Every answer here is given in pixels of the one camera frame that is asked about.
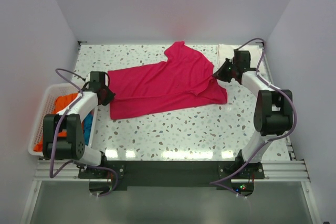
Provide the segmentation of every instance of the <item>white laundry basket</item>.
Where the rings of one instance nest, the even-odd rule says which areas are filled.
[[[37,116],[34,121],[33,130],[30,135],[30,142],[28,146],[28,151],[34,156],[43,156],[42,152],[34,152],[34,147],[37,143],[40,142],[43,135],[43,118],[46,114],[50,114],[54,110],[54,103],[56,99],[62,95],[68,95],[71,93],[76,93],[78,90],[69,83],[54,84],[51,85],[45,92],[41,105],[39,107]],[[93,134],[95,132],[95,124],[97,119],[97,110],[95,107],[93,111],[93,121],[92,128],[90,132],[89,147],[92,145]]]

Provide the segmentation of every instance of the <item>terrazzo tabletop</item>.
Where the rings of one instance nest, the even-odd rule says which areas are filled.
[[[166,61],[163,52],[169,46],[82,45],[75,72],[86,76],[93,70],[107,72]],[[214,70],[219,68],[216,45],[188,46],[202,52]],[[104,151],[109,160],[234,160],[254,132],[256,98],[236,81],[220,85],[227,90],[227,104],[114,121],[110,107],[99,106],[92,148]],[[290,160],[285,140],[273,142],[262,160]]]

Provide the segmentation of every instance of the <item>white wall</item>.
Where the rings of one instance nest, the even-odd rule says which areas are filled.
[[[91,43],[238,44],[268,37],[289,0],[57,0],[79,40]]]
[[[28,136],[41,96],[74,66],[77,42],[56,0],[0,0],[0,223],[19,223],[36,159]]]
[[[276,84],[293,91],[295,153],[307,162],[323,219],[336,223],[336,0],[291,0],[267,57]]]

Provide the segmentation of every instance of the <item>folded white towel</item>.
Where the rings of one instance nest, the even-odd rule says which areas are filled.
[[[225,58],[231,59],[234,56],[233,50],[238,48],[239,46],[235,45],[224,45],[224,44],[219,44],[217,46],[217,58],[218,58],[218,67],[223,65]],[[248,50],[251,54],[251,67],[256,68],[258,65],[258,61],[261,57],[262,49],[259,48],[259,46],[250,46],[247,45],[243,47],[241,50]],[[260,65],[260,73],[262,75],[266,74],[265,70],[265,64],[264,62],[261,63]]]

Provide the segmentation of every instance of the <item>folded red garment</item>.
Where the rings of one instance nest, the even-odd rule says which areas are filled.
[[[113,120],[208,104],[227,103],[227,93],[212,77],[214,65],[183,41],[164,54],[167,61],[108,71]]]

